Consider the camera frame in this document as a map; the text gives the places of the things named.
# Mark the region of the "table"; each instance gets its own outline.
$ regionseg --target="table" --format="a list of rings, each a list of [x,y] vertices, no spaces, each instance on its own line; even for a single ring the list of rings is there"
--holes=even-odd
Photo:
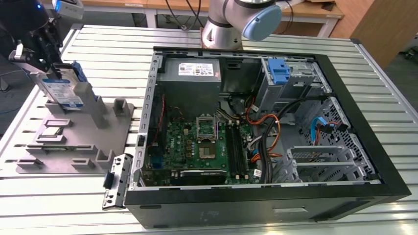
[[[201,32],[86,25],[65,40],[62,58],[78,60],[105,101],[125,97],[137,109],[126,152],[134,153],[153,46],[201,47]],[[193,228],[161,234],[353,235],[418,233],[418,115],[362,45],[348,39],[273,35],[244,39],[248,50],[326,54],[413,195],[376,205],[338,221]],[[111,234],[143,232],[127,210],[102,211],[103,176],[19,175],[15,161],[26,153],[47,99],[35,87],[0,140],[0,234]]]
[[[51,0],[43,0],[46,7],[53,9]],[[157,15],[171,15],[166,0],[83,0],[86,11],[142,13],[147,17],[150,28],[157,28]],[[175,15],[194,16],[186,0],[169,0]],[[198,11],[200,0],[190,0],[190,4]],[[302,2],[294,6],[294,22],[324,24],[318,37],[329,37],[344,13],[336,6],[332,11],[321,8],[321,4]],[[209,16],[210,0],[202,0],[200,16]],[[282,21],[290,21],[292,10],[284,10]]]

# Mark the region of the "green motherboard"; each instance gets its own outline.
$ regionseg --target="green motherboard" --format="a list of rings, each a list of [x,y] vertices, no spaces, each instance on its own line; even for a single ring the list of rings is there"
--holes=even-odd
[[[147,185],[171,186],[182,170],[224,170],[228,172],[225,184],[252,184],[253,175],[249,172],[248,152],[245,148],[244,163],[248,174],[245,176],[230,174],[228,123],[200,122],[200,134],[212,135],[218,132],[218,139],[213,141],[198,138],[197,122],[174,121],[169,124],[166,135],[166,149],[163,157],[150,157],[150,168],[145,171]],[[240,125],[240,141],[246,142],[252,135],[252,127]]]

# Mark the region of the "open computer tower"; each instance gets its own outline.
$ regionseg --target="open computer tower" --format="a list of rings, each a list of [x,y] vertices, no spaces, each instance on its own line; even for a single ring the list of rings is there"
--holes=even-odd
[[[154,50],[137,153],[115,158],[103,209],[146,228],[261,224],[411,195],[326,55]]]

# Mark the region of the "sheet metal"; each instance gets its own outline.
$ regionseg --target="sheet metal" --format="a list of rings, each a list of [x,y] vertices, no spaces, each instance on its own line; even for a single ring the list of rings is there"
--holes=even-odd
[[[86,25],[66,38],[63,60],[78,60],[105,102],[127,98],[135,105],[126,152],[134,153],[145,88],[154,46],[200,47],[200,31]],[[418,125],[417,113],[382,75],[366,52],[346,39],[270,36],[244,40],[248,50],[326,54],[348,85],[413,195],[324,223],[250,225],[161,231],[162,234],[417,234]],[[145,232],[127,210],[102,211],[103,177],[19,175],[15,161],[26,153],[43,117],[47,98],[38,88],[0,141],[0,233],[110,234]]]

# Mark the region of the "blue cable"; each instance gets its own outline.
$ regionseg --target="blue cable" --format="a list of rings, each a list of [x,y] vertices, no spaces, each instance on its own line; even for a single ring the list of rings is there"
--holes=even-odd
[[[0,115],[2,115],[2,114],[9,114],[9,113],[11,113],[11,112],[19,110],[21,108],[22,108],[22,105],[21,105],[17,109],[13,109],[13,110],[10,110],[10,111],[0,112]]]
[[[324,119],[324,117],[314,118],[312,122],[312,141],[313,142],[316,142],[316,127],[317,127],[318,121],[322,123],[324,126],[328,124],[328,121]]]

